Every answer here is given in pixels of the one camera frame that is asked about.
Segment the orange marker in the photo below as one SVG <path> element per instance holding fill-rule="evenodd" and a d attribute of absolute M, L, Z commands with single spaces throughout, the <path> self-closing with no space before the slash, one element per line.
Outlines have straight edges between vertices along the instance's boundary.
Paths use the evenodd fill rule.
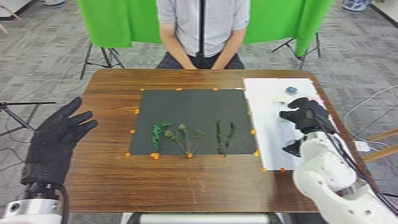
<path fill-rule="evenodd" d="M 256 152 L 254 152 L 254 156 L 260 157 L 260 150 L 256 150 Z"/>
<path fill-rule="evenodd" d="M 160 154 L 153 153 L 153 159 L 158 160 L 160 159 Z"/>

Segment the plant stem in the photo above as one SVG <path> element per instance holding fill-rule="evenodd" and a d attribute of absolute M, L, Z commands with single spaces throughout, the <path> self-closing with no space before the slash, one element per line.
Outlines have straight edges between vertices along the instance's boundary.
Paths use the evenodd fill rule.
<path fill-rule="evenodd" d="M 185 133 L 185 145 L 187 145 L 187 152 L 190 153 L 190 147 L 188 147 L 188 132 Z"/>
<path fill-rule="evenodd" d="M 187 153 L 187 151 L 185 151 L 185 148 L 183 148 L 183 145 L 181 145 L 181 142 L 176 141 L 176 143 L 178 143 L 178 146 L 180 146 L 180 148 L 181 148 L 181 150 L 183 150 L 183 154 L 188 155 L 188 153 Z"/>
<path fill-rule="evenodd" d="M 226 155 L 226 153 L 222 153 L 222 137 L 220 137 L 220 121 L 217 121 L 217 142 L 219 142 L 219 155 Z"/>
<path fill-rule="evenodd" d="M 229 130 L 229 135 L 228 135 L 226 148 L 229 147 L 229 143 L 231 143 L 231 139 L 233 139 L 233 135 L 235 135 L 235 130 L 236 130 L 236 126 L 231 122 L 231 130 Z"/>

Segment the white shirt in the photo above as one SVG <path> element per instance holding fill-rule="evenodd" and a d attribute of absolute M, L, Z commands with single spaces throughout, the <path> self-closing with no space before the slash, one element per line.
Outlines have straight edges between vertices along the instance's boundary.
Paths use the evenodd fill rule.
<path fill-rule="evenodd" d="M 158 0 L 158 19 L 176 24 L 176 36 L 185 52 L 199 51 L 199 0 Z M 249 25 L 251 0 L 206 0 L 204 57 L 215 56 L 235 30 Z"/>

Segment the robotic hand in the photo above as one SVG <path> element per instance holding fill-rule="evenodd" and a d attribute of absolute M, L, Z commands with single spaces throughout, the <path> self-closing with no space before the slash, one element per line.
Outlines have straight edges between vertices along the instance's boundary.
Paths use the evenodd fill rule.
<path fill-rule="evenodd" d="M 357 178 L 355 162 L 332 135 L 336 129 L 325 108 L 308 98 L 297 99 L 288 107 L 297 110 L 281 112 L 279 116 L 295 123 L 306 135 L 300 143 L 304 163 L 293 171 L 293 181 L 315 201 L 325 221 L 331 224 L 398 223 L 386 198 Z"/>
<path fill-rule="evenodd" d="M 73 149 L 85 134 L 98 126 L 98 122 L 94 120 L 89 121 L 93 112 L 85 112 L 71 117 L 80 106 L 82 98 L 77 98 L 53 113 L 34 132 L 21 171 L 21 184 L 27 185 L 25 199 L 9 203 L 0 224 L 61 223 L 55 190 L 62 193 L 62 223 L 68 223 L 64 180 L 69 171 Z"/>

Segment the green screen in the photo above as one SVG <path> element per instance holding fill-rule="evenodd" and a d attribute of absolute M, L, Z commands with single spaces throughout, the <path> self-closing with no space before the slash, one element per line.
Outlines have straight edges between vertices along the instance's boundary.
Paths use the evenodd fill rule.
<path fill-rule="evenodd" d="M 252 9 L 245 44 L 292 37 L 295 54 L 302 56 L 332 0 L 247 1 L 252 1 Z M 96 46 L 128 48 L 133 41 L 160 43 L 156 0 L 78 0 L 78 6 Z"/>

